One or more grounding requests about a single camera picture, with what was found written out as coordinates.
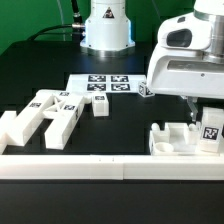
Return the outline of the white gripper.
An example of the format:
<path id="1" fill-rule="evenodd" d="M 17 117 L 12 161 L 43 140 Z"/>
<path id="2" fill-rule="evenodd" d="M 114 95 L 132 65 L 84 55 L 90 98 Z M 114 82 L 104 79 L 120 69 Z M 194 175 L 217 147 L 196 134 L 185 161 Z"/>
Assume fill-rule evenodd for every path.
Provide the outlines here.
<path id="1" fill-rule="evenodd" d="M 194 11 L 164 21 L 147 87 L 155 94 L 186 96 L 193 122 L 197 97 L 224 99 L 224 16 Z"/>

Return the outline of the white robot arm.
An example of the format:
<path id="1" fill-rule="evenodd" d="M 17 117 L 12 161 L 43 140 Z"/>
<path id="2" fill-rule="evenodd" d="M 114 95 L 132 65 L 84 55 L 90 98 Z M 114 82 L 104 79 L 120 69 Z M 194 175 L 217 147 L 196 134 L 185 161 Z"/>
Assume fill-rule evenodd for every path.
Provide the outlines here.
<path id="1" fill-rule="evenodd" d="M 196 0 L 191 13 L 161 24 L 147 87 L 186 98 L 193 116 L 199 98 L 224 99 L 224 0 Z"/>

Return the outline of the robot base column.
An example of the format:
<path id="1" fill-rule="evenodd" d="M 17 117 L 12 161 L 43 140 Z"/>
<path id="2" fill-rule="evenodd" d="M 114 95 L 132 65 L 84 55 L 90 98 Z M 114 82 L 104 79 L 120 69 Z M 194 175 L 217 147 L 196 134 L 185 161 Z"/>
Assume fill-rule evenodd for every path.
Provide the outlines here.
<path id="1" fill-rule="evenodd" d="M 124 55 L 134 50 L 125 0 L 91 0 L 85 38 L 80 47 L 83 52 L 101 57 Z"/>

